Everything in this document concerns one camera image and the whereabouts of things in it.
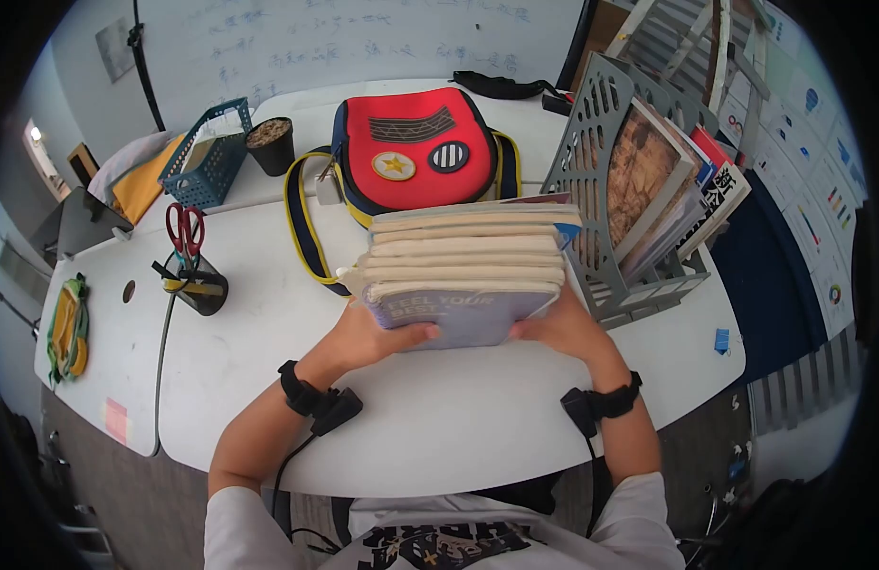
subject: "green bag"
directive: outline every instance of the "green bag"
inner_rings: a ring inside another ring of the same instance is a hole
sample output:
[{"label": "green bag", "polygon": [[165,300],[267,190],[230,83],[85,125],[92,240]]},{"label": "green bag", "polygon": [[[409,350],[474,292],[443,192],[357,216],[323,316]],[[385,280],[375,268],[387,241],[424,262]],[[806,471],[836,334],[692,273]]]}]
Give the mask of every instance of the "green bag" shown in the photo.
[{"label": "green bag", "polygon": [[75,380],[85,371],[88,359],[88,309],[85,276],[76,275],[63,283],[47,331],[46,356],[50,359],[50,387],[63,380]]}]

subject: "pink sticky note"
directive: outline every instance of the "pink sticky note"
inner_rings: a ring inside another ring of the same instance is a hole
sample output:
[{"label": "pink sticky note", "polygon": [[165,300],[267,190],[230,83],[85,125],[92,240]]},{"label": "pink sticky note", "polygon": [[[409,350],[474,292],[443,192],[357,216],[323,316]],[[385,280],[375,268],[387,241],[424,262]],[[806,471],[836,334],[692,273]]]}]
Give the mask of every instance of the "pink sticky note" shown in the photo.
[{"label": "pink sticky note", "polygon": [[104,418],[106,432],[126,445],[126,408],[123,408],[112,399],[106,399],[106,417]]}]

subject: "stack of notebooks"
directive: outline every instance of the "stack of notebooks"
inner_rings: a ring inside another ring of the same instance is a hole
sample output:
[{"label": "stack of notebooks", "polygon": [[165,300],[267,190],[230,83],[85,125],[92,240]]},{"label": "stack of notebooks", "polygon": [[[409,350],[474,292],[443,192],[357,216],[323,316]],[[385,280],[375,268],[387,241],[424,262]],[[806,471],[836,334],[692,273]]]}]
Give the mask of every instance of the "stack of notebooks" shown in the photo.
[{"label": "stack of notebooks", "polygon": [[561,250],[582,219],[568,193],[377,215],[369,250],[340,281],[384,328],[442,336],[415,349],[499,345],[541,315],[566,280]]}]

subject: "chart poster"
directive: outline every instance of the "chart poster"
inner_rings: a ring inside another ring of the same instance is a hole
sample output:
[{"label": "chart poster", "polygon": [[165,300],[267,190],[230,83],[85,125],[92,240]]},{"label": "chart poster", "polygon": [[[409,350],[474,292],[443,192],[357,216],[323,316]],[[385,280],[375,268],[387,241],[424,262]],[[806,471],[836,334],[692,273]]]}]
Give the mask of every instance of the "chart poster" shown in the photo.
[{"label": "chart poster", "polygon": [[807,121],[774,93],[763,106],[759,119],[800,176],[804,179],[810,176],[825,149]]},{"label": "chart poster", "polygon": [[822,260],[810,279],[820,302],[826,335],[833,338],[854,320],[850,271],[839,257],[829,256]]},{"label": "chart poster", "polygon": [[808,272],[813,273],[824,258],[838,253],[832,230],[809,192],[798,192],[781,214],[794,234]]},{"label": "chart poster", "polygon": [[800,44],[803,43],[803,32],[787,14],[766,3],[768,21],[772,29],[767,31],[768,39],[773,44],[784,50],[795,61],[800,53]]},{"label": "chart poster", "polygon": [[821,141],[829,137],[832,123],[838,113],[828,94],[816,85],[803,69],[797,67],[790,78],[787,102],[796,108],[801,117],[810,124]]},{"label": "chart poster", "polygon": [[863,176],[863,166],[860,164],[860,152],[857,150],[851,129],[841,118],[835,121],[827,148],[833,162],[848,179],[854,195],[863,203],[867,199],[867,181]]},{"label": "chart poster", "polygon": [[768,132],[761,127],[756,135],[756,148],[753,170],[775,200],[778,210],[784,211],[802,185],[800,175],[780,147],[768,136]]},{"label": "chart poster", "polygon": [[845,266],[850,267],[854,228],[857,226],[855,211],[859,205],[831,154],[827,153],[822,157],[807,187],[832,229],[832,235],[835,236],[835,243],[838,245]]},{"label": "chart poster", "polygon": [[728,94],[737,101],[749,101],[749,79],[739,69],[731,79]]},{"label": "chart poster", "polygon": [[743,137],[743,124],[747,120],[747,107],[731,96],[725,97],[725,102],[718,110],[718,126],[738,149],[740,139]]}]

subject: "blue binder clip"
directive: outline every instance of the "blue binder clip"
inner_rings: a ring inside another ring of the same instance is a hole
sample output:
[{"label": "blue binder clip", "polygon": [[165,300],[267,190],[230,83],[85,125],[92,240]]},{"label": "blue binder clip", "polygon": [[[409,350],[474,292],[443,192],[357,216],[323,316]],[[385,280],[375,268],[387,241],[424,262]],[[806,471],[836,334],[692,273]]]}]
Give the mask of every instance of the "blue binder clip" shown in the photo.
[{"label": "blue binder clip", "polygon": [[730,350],[730,331],[728,329],[715,329],[715,350],[720,355],[724,355]]}]

